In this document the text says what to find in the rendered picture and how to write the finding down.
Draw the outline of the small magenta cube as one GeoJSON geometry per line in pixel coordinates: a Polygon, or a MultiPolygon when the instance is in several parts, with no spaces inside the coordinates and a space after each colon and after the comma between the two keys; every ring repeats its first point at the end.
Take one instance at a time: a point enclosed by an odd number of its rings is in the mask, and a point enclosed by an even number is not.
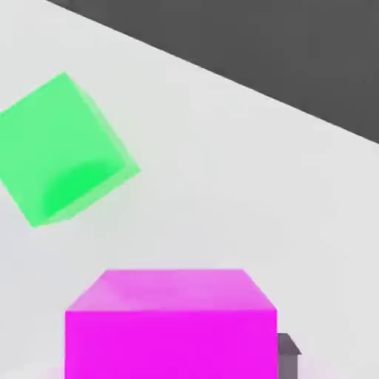
{"type": "Polygon", "coordinates": [[[242,269],[109,269],[65,312],[64,379],[278,379],[277,310],[242,269]]]}

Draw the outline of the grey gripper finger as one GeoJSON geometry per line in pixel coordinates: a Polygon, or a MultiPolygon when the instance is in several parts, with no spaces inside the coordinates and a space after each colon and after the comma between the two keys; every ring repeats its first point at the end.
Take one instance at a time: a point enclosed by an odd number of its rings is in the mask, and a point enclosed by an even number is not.
{"type": "Polygon", "coordinates": [[[287,333],[278,333],[278,379],[298,379],[298,356],[301,355],[287,333]]]}

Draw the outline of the small green cube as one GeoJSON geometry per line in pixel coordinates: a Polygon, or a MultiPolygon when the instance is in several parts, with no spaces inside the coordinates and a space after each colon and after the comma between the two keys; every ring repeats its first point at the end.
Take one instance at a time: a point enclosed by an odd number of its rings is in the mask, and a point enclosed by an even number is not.
{"type": "Polygon", "coordinates": [[[32,227],[72,218],[139,171],[66,73],[0,112],[0,181],[32,227]]]}

